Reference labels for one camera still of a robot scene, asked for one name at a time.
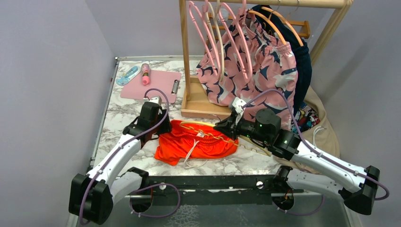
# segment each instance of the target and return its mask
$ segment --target red fabric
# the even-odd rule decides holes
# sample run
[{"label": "red fabric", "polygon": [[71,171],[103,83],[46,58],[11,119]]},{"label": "red fabric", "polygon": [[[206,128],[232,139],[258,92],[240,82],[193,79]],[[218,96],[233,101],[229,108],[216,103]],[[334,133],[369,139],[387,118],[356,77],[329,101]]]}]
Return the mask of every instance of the red fabric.
[{"label": "red fabric", "polygon": [[[199,140],[199,143],[193,149],[190,158],[222,158],[235,153],[237,150],[237,146],[233,143],[227,143],[208,135],[199,137],[194,130],[181,127],[181,122],[179,120],[171,121],[173,130],[170,133],[160,135],[160,146],[157,148],[155,159],[175,166],[191,150],[194,139]],[[206,125],[185,124],[185,126],[192,126],[196,130],[202,130],[205,134],[211,133],[216,137],[221,136],[225,140],[229,140],[227,136]]]}]

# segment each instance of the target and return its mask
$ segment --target wooden clothing rack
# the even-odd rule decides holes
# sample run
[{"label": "wooden clothing rack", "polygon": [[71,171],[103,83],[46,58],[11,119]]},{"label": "wooden clothing rack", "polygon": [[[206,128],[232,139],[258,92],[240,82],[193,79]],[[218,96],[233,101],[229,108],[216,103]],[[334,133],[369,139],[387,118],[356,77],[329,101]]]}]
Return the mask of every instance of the wooden clothing rack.
[{"label": "wooden clothing rack", "polygon": [[[227,118],[231,111],[228,107],[215,105],[209,102],[206,92],[200,84],[196,75],[190,75],[189,67],[189,50],[188,50],[188,25],[187,25],[187,5],[188,0],[179,0],[181,15],[181,35],[183,40],[183,56],[184,56],[184,72],[185,72],[185,91],[183,97],[183,105],[181,115],[183,117],[200,117],[215,118],[214,115],[224,119]],[[242,3],[242,0],[220,0],[227,3]],[[261,5],[281,5],[281,6],[297,6],[312,8],[335,9],[329,21],[320,34],[316,44],[311,50],[310,56],[312,65],[316,63],[318,57],[326,47],[327,43],[333,36],[335,30],[344,18],[353,0],[247,0],[249,4]]]}]

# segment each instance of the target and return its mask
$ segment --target pink marker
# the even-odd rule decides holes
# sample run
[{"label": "pink marker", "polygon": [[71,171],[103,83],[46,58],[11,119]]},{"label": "pink marker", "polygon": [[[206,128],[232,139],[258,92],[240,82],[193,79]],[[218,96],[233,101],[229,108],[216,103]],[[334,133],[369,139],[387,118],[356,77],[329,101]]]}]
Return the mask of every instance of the pink marker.
[{"label": "pink marker", "polygon": [[142,64],[142,84],[148,85],[150,83],[150,67],[148,64]]}]

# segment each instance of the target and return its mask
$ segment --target clothing label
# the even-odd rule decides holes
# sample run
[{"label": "clothing label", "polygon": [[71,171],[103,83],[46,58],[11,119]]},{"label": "clothing label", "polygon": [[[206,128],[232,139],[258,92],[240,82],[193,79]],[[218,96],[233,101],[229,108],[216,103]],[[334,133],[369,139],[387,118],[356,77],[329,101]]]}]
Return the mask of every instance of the clothing label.
[{"label": "clothing label", "polygon": [[203,138],[203,137],[205,137],[205,134],[204,134],[203,132],[200,131],[200,132],[198,132],[198,135],[196,135],[196,136],[199,136],[199,137],[202,137],[202,138]]}]

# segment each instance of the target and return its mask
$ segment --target wooden post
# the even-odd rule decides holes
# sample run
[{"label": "wooden post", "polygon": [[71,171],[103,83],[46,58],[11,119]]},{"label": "wooden post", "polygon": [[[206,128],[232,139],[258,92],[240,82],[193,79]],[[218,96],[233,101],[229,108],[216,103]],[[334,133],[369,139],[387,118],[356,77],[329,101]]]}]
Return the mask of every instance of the wooden post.
[{"label": "wooden post", "polygon": [[180,17],[181,17],[181,37],[183,40],[183,57],[184,57],[185,90],[186,90],[185,93],[186,93],[186,101],[189,101],[191,100],[191,84],[190,84],[190,68],[189,68],[186,0],[179,0],[179,4],[180,4]]},{"label": "wooden post", "polygon": [[352,5],[353,0],[346,0],[346,1],[347,1],[347,3],[343,8],[334,10],[329,21],[327,22],[322,33],[320,34],[316,44],[314,45],[314,48],[311,51],[312,65],[314,65],[316,63],[320,54],[326,47],[327,43],[330,41],[334,32],[336,31],[336,29],[340,25],[342,19],[344,18],[344,16],[348,12],[350,6]]}]

